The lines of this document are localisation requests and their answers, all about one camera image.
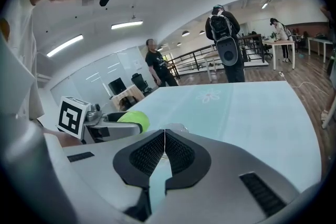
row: man in black t-shirt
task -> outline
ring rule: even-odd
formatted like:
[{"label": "man in black t-shirt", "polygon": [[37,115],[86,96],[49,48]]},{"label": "man in black t-shirt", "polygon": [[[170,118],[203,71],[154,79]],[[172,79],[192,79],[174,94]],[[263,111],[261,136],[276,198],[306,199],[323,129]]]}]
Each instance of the man in black t-shirt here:
[{"label": "man in black t-shirt", "polygon": [[146,63],[149,66],[149,72],[156,80],[156,84],[159,87],[165,87],[167,82],[169,86],[178,86],[173,75],[169,72],[161,53],[155,50],[155,41],[153,39],[148,39],[146,41],[146,46],[148,49]]}]

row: office chair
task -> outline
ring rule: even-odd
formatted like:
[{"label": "office chair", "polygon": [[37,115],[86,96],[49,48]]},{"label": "office chair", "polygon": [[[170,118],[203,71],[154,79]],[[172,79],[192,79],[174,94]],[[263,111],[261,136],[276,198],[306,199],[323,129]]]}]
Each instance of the office chair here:
[{"label": "office chair", "polygon": [[264,55],[269,56],[271,59],[273,58],[273,54],[269,52],[269,50],[272,49],[271,45],[264,45]]},{"label": "office chair", "polygon": [[148,84],[145,80],[143,80],[142,75],[135,73],[132,76],[132,82],[134,83],[135,86],[139,88],[139,90],[144,94],[148,95],[152,92],[152,88],[148,87]]}]

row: black backpack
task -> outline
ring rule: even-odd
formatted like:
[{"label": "black backpack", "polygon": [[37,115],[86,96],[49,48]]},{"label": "black backpack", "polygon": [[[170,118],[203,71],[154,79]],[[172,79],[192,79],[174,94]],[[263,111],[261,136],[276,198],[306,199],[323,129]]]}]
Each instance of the black backpack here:
[{"label": "black backpack", "polygon": [[227,17],[222,15],[222,12],[218,12],[217,15],[211,15],[209,18],[211,32],[215,41],[225,37],[231,37],[231,22]]}]

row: pants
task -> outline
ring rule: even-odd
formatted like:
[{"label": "pants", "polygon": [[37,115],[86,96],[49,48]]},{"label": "pants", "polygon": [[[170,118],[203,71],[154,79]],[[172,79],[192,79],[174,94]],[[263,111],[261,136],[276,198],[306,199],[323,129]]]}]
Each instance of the pants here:
[{"label": "pants", "polygon": [[288,58],[288,46],[287,45],[281,45],[282,47],[282,54],[284,58]]},{"label": "pants", "polygon": [[244,74],[244,63],[235,64],[233,66],[224,66],[225,74],[229,83],[235,82],[245,82],[245,74]]},{"label": "pants", "polygon": [[166,82],[168,83],[168,85],[170,87],[179,86],[179,85],[177,85],[177,82],[174,79],[174,76],[170,72],[168,72],[165,76],[162,76],[162,77],[159,77],[159,78],[161,80],[161,84],[160,84],[159,87],[166,87]]}]

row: white ceiling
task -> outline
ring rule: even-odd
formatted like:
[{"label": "white ceiling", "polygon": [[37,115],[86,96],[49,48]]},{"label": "white ceiling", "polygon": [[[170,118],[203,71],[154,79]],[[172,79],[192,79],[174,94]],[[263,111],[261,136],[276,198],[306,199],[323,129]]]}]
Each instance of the white ceiling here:
[{"label": "white ceiling", "polygon": [[[246,5],[258,5],[259,1],[249,0]],[[171,33],[182,34],[184,29],[197,28],[203,21],[200,15],[218,3],[232,3],[230,9],[239,8],[242,4],[234,0],[110,0],[106,7],[100,7],[98,3],[82,6],[81,2],[44,1],[33,13],[34,34],[40,52],[38,72],[51,76],[56,70],[64,70],[69,65],[79,69],[89,64],[88,59],[95,60],[89,55],[101,58],[108,52],[140,46],[147,38],[160,41]],[[133,10],[137,20],[144,21],[142,26],[111,30],[112,24],[130,21]],[[79,34],[84,36],[84,40],[50,59],[43,56]]]}]

